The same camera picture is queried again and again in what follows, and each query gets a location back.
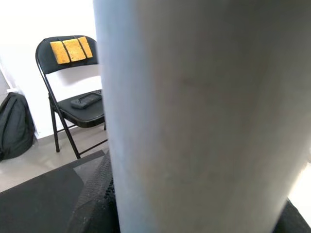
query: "chair seat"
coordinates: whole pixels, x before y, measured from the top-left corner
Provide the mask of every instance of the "chair seat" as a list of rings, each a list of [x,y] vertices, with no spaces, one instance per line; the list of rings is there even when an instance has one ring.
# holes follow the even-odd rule
[[[104,107],[102,101],[97,101],[85,109],[72,108],[70,104],[72,100],[81,98],[88,93],[70,97],[58,102],[63,117],[82,128],[89,128],[104,123]]]

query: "white wall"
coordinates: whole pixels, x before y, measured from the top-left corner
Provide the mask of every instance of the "white wall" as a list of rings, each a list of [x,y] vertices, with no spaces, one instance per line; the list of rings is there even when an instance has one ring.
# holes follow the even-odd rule
[[[50,36],[82,34],[96,39],[92,0],[0,1],[0,62],[6,79],[25,95],[41,138],[52,134],[48,93],[35,63],[35,49]],[[100,89],[97,66],[50,75],[58,100]]]

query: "chair backrest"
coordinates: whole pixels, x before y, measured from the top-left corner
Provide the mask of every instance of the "chair backrest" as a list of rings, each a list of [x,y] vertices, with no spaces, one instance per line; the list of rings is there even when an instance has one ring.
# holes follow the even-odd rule
[[[39,69],[42,70],[42,75],[50,74],[56,72],[61,69],[66,69],[70,67],[79,67],[79,66],[88,66],[88,65],[96,65],[98,64],[97,53],[96,53],[96,41],[88,36],[86,39],[93,53],[92,58],[86,58],[77,62],[70,62],[67,64],[58,64],[56,58],[54,56],[53,50],[50,46],[50,42],[52,41],[62,41],[62,40],[70,40],[75,37],[81,37],[83,35],[69,35],[69,36],[55,36],[49,37],[41,41],[35,51],[35,60]]]

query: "chair leg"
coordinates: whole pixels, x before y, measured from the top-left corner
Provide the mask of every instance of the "chair leg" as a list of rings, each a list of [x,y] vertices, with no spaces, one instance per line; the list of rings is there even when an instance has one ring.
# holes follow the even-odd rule
[[[68,139],[69,139],[69,142],[70,142],[70,144],[71,144],[71,147],[72,147],[72,149],[73,149],[73,151],[74,151],[74,153],[75,153],[77,159],[81,159],[80,153],[79,153],[79,151],[78,151],[78,149],[77,149],[76,144],[75,144],[74,141],[73,141],[73,138],[72,138],[72,136],[71,136],[70,130],[69,130],[69,128],[68,128],[68,126],[67,126],[67,124],[66,124],[66,122],[65,122],[65,119],[62,118],[62,116],[60,116],[60,118],[61,118],[62,124],[63,124],[63,126],[64,126],[64,130],[65,130],[65,132],[66,132],[66,134],[67,134],[67,137],[68,137]]]
[[[59,152],[59,144],[58,144],[58,134],[57,134],[57,127],[56,127],[56,119],[55,119],[55,112],[53,110],[52,105],[50,104],[51,108],[51,116],[52,116],[52,125],[53,125],[53,132],[54,132],[54,141],[55,141],[55,147],[56,152]]]

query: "black surface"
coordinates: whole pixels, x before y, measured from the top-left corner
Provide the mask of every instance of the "black surface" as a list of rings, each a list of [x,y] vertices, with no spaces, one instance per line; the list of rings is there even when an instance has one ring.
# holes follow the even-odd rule
[[[73,170],[102,151],[0,193],[0,233],[63,233],[84,187]]]
[[[120,232],[109,154],[89,177],[66,232]]]
[[[58,102],[58,106],[62,112],[63,117],[82,128],[93,127],[104,123],[105,121],[102,101],[97,101],[85,109],[77,109],[71,106],[72,100],[79,99],[88,93],[74,96]]]
[[[288,200],[273,233],[309,233],[310,227]]]
[[[40,61],[40,65],[44,74],[50,74],[55,71],[66,69],[70,67],[79,67],[79,66],[87,66],[87,65],[95,65],[98,64],[97,53],[96,53],[96,41],[88,36],[86,39],[88,41],[89,47],[92,51],[93,57],[86,58],[81,61],[70,62],[67,64],[58,64],[51,48],[50,42],[52,41],[63,41],[74,39],[75,37],[79,38],[83,35],[69,35],[69,36],[55,36],[44,39],[37,47],[37,55],[38,60]]]
[[[109,156],[85,186],[73,171],[103,154],[88,155],[0,193],[0,233],[119,233]],[[311,229],[287,201],[273,233]]]

